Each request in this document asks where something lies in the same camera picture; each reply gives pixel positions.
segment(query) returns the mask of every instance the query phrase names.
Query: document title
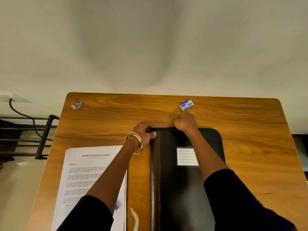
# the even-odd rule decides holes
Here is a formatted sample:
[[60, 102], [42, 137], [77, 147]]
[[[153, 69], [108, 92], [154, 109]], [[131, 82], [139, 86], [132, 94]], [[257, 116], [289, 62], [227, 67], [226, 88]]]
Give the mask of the document title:
[[104, 155], [82, 155], [82, 156], [104, 156]]

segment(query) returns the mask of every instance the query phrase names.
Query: wall outlet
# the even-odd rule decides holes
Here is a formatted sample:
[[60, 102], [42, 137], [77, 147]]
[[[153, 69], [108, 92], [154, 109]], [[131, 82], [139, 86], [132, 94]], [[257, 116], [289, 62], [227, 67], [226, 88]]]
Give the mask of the wall outlet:
[[13, 99], [12, 102], [23, 102], [23, 103], [31, 103], [30, 101], [15, 95], [13, 93], [4, 93], [4, 92], [0, 92], [0, 101], [3, 102], [9, 102], [10, 99]]

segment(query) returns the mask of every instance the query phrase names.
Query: black sleeve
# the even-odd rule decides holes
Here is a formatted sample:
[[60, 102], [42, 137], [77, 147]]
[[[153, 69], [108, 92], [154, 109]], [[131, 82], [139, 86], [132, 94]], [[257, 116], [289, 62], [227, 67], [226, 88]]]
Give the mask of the black sleeve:
[[293, 223], [263, 207], [230, 169], [210, 175], [204, 188], [215, 218], [215, 231], [297, 230]]
[[98, 198], [83, 196], [57, 231], [110, 230], [113, 217], [109, 208]]

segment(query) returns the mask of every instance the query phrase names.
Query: person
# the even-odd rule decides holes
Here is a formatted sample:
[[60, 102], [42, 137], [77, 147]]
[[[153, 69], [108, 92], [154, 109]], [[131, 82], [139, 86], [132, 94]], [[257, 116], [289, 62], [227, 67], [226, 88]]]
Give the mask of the person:
[[[215, 218], [215, 231], [221, 230], [297, 230], [295, 225], [263, 207], [237, 175], [214, 152], [198, 131], [193, 115], [184, 111], [172, 120], [190, 139], [204, 180], [204, 188]], [[140, 122], [133, 132], [143, 144], [156, 137], [152, 124]], [[140, 147], [130, 136], [114, 160], [83, 196], [58, 228], [63, 230], [110, 230], [118, 193], [133, 153]]]

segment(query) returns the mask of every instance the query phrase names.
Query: paper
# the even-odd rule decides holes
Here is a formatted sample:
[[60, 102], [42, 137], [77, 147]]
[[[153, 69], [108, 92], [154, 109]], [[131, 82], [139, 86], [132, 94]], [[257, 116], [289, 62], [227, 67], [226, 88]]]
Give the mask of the paper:
[[[56, 231], [70, 211], [105, 171], [122, 146], [69, 148], [65, 152], [51, 231]], [[118, 195], [111, 231], [126, 230], [127, 173]]]
[[177, 151], [178, 166], [198, 166], [198, 161], [193, 148], [180, 148]]

